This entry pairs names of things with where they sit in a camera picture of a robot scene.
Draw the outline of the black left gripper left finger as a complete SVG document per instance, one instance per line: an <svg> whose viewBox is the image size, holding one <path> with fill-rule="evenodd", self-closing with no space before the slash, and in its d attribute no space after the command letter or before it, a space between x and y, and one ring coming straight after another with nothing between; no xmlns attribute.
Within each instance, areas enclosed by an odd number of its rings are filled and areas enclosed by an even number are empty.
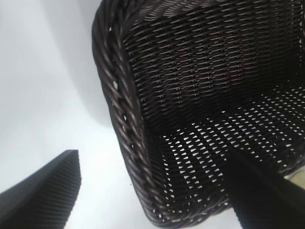
<svg viewBox="0 0 305 229"><path fill-rule="evenodd" d="M63 229L81 186L78 150L66 150L0 194L2 229Z"/></svg>

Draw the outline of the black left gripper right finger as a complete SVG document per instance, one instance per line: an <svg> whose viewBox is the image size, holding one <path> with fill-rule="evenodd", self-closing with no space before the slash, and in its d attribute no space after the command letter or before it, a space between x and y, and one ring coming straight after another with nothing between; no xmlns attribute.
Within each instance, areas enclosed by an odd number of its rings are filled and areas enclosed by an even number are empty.
<svg viewBox="0 0 305 229"><path fill-rule="evenodd" d="M243 229L303 229L305 190L228 146L224 189Z"/></svg>

